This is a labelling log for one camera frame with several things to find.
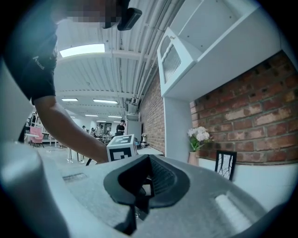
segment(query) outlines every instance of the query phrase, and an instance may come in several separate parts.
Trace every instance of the white pillar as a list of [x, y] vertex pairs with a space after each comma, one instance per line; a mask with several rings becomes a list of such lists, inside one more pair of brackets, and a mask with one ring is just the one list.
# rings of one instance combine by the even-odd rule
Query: white pillar
[[192, 128], [190, 103], [173, 98], [163, 98], [165, 156], [187, 162], [190, 151], [188, 129]]

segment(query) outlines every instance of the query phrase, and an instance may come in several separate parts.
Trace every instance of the chair back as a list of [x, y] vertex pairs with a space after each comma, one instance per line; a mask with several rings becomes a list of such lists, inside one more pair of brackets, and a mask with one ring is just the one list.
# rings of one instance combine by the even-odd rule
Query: chair back
[[42, 143], [42, 139], [43, 139], [43, 134], [41, 132], [41, 128], [40, 127], [30, 127], [30, 134], [32, 135], [37, 135], [38, 137], [31, 137], [31, 141], [34, 143]]

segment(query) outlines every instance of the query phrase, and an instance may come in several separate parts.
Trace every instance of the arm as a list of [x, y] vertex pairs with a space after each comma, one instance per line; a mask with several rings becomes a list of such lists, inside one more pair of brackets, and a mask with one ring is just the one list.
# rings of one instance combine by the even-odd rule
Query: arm
[[108, 162], [107, 147], [78, 127], [55, 96], [36, 99], [34, 104], [42, 124], [58, 141], [98, 163]]
[[120, 125], [117, 126], [116, 132], [124, 132], [124, 130], [120, 130], [119, 128], [120, 128]]

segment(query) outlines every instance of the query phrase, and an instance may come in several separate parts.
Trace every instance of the red brick wall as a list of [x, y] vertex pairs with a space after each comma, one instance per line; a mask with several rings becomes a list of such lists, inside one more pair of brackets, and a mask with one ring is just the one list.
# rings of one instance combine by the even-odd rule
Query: red brick wall
[[151, 147], [164, 154], [164, 116], [163, 98], [160, 92], [159, 73], [157, 73], [140, 105], [143, 133]]
[[228, 150], [238, 152], [238, 163], [298, 162], [298, 75], [284, 52], [190, 107], [193, 127], [205, 126], [216, 141], [198, 152], [201, 158]]

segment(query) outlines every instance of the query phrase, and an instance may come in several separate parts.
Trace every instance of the ceiling pipe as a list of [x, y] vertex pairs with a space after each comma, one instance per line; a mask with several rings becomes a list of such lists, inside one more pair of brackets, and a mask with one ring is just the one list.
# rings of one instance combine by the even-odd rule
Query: ceiling pipe
[[137, 93], [137, 99], [141, 95], [143, 82], [144, 82], [144, 79], [145, 79], [145, 75], [146, 75], [146, 73], [149, 69], [149, 65], [150, 65], [150, 61], [152, 59], [152, 56], [156, 52], [156, 48], [158, 47], [158, 43], [160, 42], [160, 40], [163, 36], [163, 33], [164, 33], [166, 27], [168, 26], [168, 21], [169, 21], [170, 17], [172, 16], [178, 1], [179, 0], [172, 0], [171, 1], [170, 5], [168, 7], [168, 10], [167, 10], [166, 14], [164, 15], [164, 17], [162, 19], [162, 22], [161, 22], [161, 24], [160, 24], [160, 26], [157, 30], [156, 36], [155, 36], [153, 44], [152, 44], [151, 51], [150, 51], [149, 56], [148, 56], [148, 61], [146, 62], [145, 69], [144, 69], [144, 72], [142, 74], [142, 79], [141, 79], [139, 90], [138, 90], [138, 93]]
[[127, 93], [127, 81], [128, 81], [128, 77], [127, 77], [127, 59], [123, 59], [123, 64], [121, 64], [122, 67], [122, 71], [121, 74], [123, 75], [123, 92]]
[[[113, 57], [113, 28], [111, 28], [110, 31], [110, 42], [111, 42], [111, 66], [112, 66], [112, 75], [113, 75], [113, 82], [115, 85], [115, 90], [114, 92], [117, 93], [117, 98], [118, 98], [118, 103], [121, 107], [121, 111], [122, 111], [122, 115], [125, 114], [125, 110], [124, 110], [124, 103], [122, 98], [119, 96], [119, 93], [121, 93], [121, 81], [120, 81], [120, 75], [119, 75], [119, 71], [120, 71], [120, 66], [118, 66], [118, 62], [117, 59], [115, 59]], [[115, 48], [118, 49], [119, 47], [119, 41], [115, 41]]]
[[115, 67], [114, 67], [114, 57], [113, 57], [113, 28], [109, 29], [109, 42], [110, 42], [110, 48], [111, 48], [111, 67], [112, 67], [112, 83], [111, 83], [111, 89], [114, 92], [118, 92], [118, 85], [115, 75]]
[[[117, 38], [117, 46], [116, 46], [116, 49], [117, 50], [120, 50], [121, 48], [121, 32], [120, 31], [117, 31], [116, 29], [116, 38]], [[122, 75], [121, 75], [121, 61], [119, 58], [117, 58], [117, 69], [118, 69], [118, 84], [119, 84], [119, 87], [120, 87], [120, 92], [122, 92]]]
[[140, 26], [138, 27], [138, 30], [137, 30], [137, 32], [140, 32], [140, 33], [138, 34], [138, 39], [137, 39], [136, 44], [135, 44], [135, 48], [134, 48], [134, 51], [135, 52], [139, 52], [141, 38], [142, 38], [143, 32], [144, 32], [144, 30], [146, 28], [145, 23], [146, 23], [146, 21], [148, 19], [148, 15], [150, 13], [150, 10], [152, 8], [153, 3], [154, 3], [153, 0], [147, 1], [147, 6], [145, 8], [146, 9], [145, 15], [143, 16], [142, 22], [141, 22], [141, 24], [140, 24]]
[[135, 61], [132, 63], [132, 68], [131, 68], [131, 72], [130, 72], [130, 78], [131, 78], [131, 84], [130, 84], [130, 88], [129, 88], [129, 91], [133, 94], [134, 94], [134, 79], [135, 79], [135, 74], [136, 74], [136, 68], [137, 68], [137, 65], [138, 65], [138, 61]]
[[162, 12], [162, 9], [165, 5], [165, 2], [166, 2], [166, 0], [158, 0], [157, 5], [154, 9], [154, 13], [151, 17], [149, 26], [147, 28], [145, 39], [144, 39], [144, 42], [143, 42], [143, 45], [142, 45], [141, 56], [140, 56], [138, 67], [137, 67], [136, 74], [135, 74], [135, 79], [133, 80], [133, 83], [134, 83], [134, 87], [133, 87], [134, 96], [133, 96], [133, 98], [136, 95], [137, 80], [140, 78], [140, 73], [141, 73], [141, 69], [142, 69], [142, 63], [144, 61], [144, 56], [145, 56], [145, 53], [147, 51], [147, 47], [148, 47], [149, 41], [151, 39], [151, 35], [153, 33], [153, 30], [156, 27], [155, 24], [158, 20], [158, 17], [160, 16], [160, 14]]
[[[145, 86], [146, 86], [146, 84], [147, 84], [148, 78], [149, 78], [149, 76], [150, 76], [150, 74], [151, 74], [152, 69], [154, 68], [154, 65], [155, 65], [155, 63], [156, 63], [156, 60], [157, 60], [157, 56], [156, 56], [156, 58], [154, 59], [152, 65], [151, 65], [151, 67], [150, 67], [149, 73], [147, 74], [147, 77], [146, 77], [145, 83], [144, 83], [144, 85], [143, 85], [143, 87], [142, 87], [142, 90], [141, 90], [140, 95], [143, 93], [143, 91], [144, 91], [144, 89], [145, 89]], [[140, 97], [137, 98], [137, 103], [136, 103], [137, 105], [139, 104], [139, 101], [140, 101]]]
[[[150, 79], [151, 82], [155, 79], [155, 76], [156, 76], [157, 73], [158, 73], [158, 67], [155, 67], [154, 72], [153, 72], [153, 74], [152, 74], [152, 77], [151, 77], [151, 79]], [[146, 87], [146, 85], [144, 85], [143, 90], [144, 90], [145, 87], [146, 87], [146, 90], [144, 91], [144, 94], [146, 94], [147, 91], [149, 90], [150, 83], [148, 83], [148, 86], [147, 86], [147, 87]]]

